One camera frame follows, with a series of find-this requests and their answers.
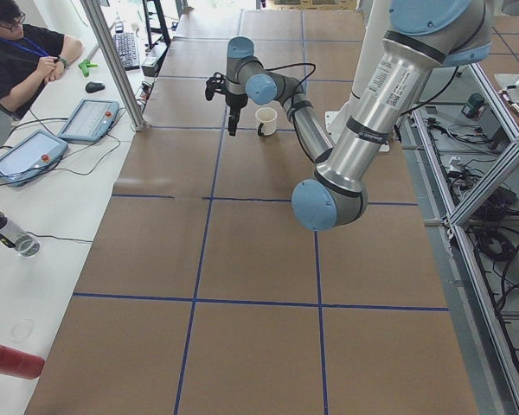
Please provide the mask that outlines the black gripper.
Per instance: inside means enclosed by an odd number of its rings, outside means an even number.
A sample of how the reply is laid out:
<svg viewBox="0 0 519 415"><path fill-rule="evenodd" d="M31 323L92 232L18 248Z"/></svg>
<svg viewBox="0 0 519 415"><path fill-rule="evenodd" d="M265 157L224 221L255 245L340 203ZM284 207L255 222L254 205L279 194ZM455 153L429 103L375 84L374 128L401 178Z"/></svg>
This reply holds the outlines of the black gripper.
<svg viewBox="0 0 519 415"><path fill-rule="evenodd" d="M226 91L225 102L230 109L227 122L228 134L234 137L240 121L240 110L247 106L247 95L245 93Z"/></svg>

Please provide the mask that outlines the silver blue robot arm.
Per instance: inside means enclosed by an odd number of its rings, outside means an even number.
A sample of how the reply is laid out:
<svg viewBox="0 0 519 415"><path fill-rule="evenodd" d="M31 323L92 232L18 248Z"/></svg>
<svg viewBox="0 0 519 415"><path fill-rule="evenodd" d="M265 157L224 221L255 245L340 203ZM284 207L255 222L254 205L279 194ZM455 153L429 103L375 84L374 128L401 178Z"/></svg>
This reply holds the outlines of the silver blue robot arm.
<svg viewBox="0 0 519 415"><path fill-rule="evenodd" d="M361 217L368 204L362 178L432 70L481 61L490 52L492 1L391 1L382 14L388 20L381 58L337 139L324 132L297 79L267 70L246 37L227 45L221 93L230 108L228 131L235 135L240 109L249 100L280 103L315 164L313 177L292 192L296 219L313 231Z"/></svg>

